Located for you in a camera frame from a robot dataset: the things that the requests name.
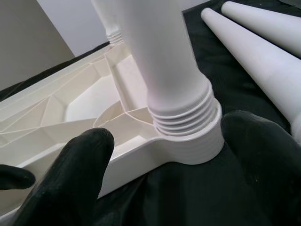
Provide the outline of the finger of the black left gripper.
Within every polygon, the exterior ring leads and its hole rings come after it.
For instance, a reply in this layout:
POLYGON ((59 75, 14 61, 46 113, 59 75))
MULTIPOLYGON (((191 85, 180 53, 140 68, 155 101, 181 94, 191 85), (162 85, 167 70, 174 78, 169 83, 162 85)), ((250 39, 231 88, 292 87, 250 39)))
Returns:
POLYGON ((0 164, 0 190, 24 190, 35 182, 36 178, 30 171, 0 164))

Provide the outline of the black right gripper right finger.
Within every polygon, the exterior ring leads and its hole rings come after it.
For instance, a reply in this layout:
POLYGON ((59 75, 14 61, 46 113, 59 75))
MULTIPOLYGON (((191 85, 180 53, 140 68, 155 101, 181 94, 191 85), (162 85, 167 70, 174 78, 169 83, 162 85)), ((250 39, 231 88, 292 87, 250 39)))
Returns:
POLYGON ((224 115, 221 127, 273 226, 301 226, 301 146, 277 123, 247 111, 224 115))

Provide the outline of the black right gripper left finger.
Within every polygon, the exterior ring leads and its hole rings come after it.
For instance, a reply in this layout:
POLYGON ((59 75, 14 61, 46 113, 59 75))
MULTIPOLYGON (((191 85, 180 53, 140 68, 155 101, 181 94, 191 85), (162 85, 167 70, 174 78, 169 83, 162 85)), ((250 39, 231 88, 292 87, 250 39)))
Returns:
POLYGON ((91 226, 113 149, 104 128, 71 139, 14 215, 14 226, 91 226))

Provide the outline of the white plastic table top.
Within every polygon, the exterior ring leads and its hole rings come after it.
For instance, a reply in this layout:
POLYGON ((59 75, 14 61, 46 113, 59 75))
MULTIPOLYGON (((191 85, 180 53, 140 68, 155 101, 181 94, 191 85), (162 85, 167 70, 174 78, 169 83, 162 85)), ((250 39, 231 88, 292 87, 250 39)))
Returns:
POLYGON ((163 136, 146 104, 146 87, 129 48, 119 44, 79 60, 0 102, 0 164, 41 179, 82 132, 108 129, 115 147, 100 196, 167 163, 201 164, 222 150, 222 108, 212 90, 199 134, 163 136))

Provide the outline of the white plastic table leg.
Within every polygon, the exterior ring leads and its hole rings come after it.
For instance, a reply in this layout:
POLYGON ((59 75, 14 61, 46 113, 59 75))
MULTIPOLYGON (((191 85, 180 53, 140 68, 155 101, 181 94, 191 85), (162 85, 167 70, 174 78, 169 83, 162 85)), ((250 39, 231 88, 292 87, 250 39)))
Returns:
POLYGON ((110 0, 91 0, 92 5, 101 20, 110 46, 121 44, 124 40, 110 0))
POLYGON ((214 118, 213 90, 197 66, 177 0, 114 1, 158 131, 187 136, 205 128, 214 118))
POLYGON ((301 17, 232 1, 223 3, 222 14, 301 58, 301 17))
POLYGON ((289 121, 301 145, 301 60, 210 8, 201 18, 289 121))

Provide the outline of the black tablecloth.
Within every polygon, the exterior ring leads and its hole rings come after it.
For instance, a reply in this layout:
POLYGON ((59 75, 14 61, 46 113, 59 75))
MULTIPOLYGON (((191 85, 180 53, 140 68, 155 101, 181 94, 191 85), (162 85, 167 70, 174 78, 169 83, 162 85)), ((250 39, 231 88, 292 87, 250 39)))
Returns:
MULTIPOLYGON (((183 19, 197 66, 221 105, 221 120, 228 113, 247 111, 277 123, 292 136, 289 121, 203 21, 206 8, 215 11, 215 3, 183 19)), ((91 226, 273 226, 223 140, 222 150, 207 162, 167 162, 98 195, 91 226)), ((24 190, 0 190, 0 220, 12 213, 14 225, 14 215, 41 179, 24 190)))

